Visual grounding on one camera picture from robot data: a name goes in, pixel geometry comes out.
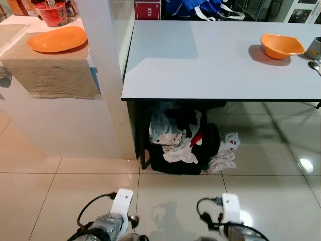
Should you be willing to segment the orange plastic plate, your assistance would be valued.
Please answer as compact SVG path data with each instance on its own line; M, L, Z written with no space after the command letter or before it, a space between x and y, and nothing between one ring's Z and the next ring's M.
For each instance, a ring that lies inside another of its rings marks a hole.
M35 35L27 40L27 45L41 53L57 53L72 50L87 42L87 35L79 26L66 26Z

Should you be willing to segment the white printed crumpled bag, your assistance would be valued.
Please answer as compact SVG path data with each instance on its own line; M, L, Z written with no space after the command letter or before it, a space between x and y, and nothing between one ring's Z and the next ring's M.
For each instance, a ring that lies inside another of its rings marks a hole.
M225 133L221 136L218 153L210 158L206 171L209 174L234 169L237 167L234 151L239 147L239 136L237 132Z

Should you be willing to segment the black laundry basket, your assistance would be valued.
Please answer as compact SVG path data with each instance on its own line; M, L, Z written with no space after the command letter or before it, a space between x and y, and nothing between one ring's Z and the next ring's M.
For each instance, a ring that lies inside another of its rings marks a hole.
M191 152L199 163L167 162L162 146L156 139L164 134L183 134L190 138ZM146 150L153 170L174 175L199 175L205 170L210 158L219 149L219 133L215 124L207 121L206 115L192 106L178 102L159 102L153 109L149 122L149 143Z

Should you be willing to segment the white crumpled laundry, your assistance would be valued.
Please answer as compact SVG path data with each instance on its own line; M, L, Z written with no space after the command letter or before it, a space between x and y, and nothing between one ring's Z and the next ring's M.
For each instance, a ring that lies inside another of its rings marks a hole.
M163 158L170 163L199 163L191 152L191 139L184 138L183 134L164 134L156 139L156 143L162 146Z

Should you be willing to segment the large beige burlap mat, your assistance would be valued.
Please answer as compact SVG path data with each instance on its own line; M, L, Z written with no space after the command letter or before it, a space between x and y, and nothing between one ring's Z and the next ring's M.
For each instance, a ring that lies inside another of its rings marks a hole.
M33 98L99 99L88 57L87 44L76 51L44 54L18 42L0 55L0 63Z

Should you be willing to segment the metal spoon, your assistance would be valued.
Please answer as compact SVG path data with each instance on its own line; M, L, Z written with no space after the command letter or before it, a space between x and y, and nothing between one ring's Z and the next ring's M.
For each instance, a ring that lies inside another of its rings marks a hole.
M309 61L307 64L311 69L314 69L314 71L316 71L319 74L319 76L321 76L319 63L316 63L314 61Z

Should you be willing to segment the orange plastic bowl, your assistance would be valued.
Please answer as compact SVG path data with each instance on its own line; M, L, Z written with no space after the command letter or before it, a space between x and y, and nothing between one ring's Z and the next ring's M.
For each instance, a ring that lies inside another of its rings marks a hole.
M284 60L285 58L305 52L305 47L295 37L263 34L260 42L266 55L276 60Z

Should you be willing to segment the grey metal mug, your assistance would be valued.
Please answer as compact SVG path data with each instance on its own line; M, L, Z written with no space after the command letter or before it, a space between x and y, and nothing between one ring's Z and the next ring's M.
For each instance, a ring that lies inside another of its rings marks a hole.
M305 56L309 57L312 60L321 59L321 37L316 37L307 48Z

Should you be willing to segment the red cardboard box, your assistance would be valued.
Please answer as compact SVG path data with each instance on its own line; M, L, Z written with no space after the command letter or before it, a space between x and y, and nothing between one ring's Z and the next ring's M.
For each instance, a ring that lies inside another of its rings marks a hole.
M161 20L162 0L135 0L134 11L136 19Z

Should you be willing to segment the red plastic bucket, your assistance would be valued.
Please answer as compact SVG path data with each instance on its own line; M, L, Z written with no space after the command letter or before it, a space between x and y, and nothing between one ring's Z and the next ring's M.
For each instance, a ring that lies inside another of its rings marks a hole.
M39 16L47 26L64 26L68 23L66 0L32 0Z

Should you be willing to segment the white glass door cabinet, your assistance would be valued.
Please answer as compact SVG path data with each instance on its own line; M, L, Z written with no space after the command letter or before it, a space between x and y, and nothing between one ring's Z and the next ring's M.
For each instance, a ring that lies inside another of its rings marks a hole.
M314 24L319 19L321 0L293 0L285 23Z

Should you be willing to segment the brown cardboard box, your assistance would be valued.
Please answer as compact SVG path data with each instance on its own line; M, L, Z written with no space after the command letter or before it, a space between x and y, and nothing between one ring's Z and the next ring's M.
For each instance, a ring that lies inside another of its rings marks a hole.
M27 0L6 0L12 10L12 14L19 16L29 16L30 3Z

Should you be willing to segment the white table with black frame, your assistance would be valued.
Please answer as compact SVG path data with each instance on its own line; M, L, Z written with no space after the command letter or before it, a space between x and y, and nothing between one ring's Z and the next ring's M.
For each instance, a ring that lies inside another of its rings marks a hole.
M321 101L321 78L307 58L276 60L260 44L264 34L281 34L307 46L320 30L298 23L135 21L121 98L138 105L140 160L146 159L146 110L159 101Z

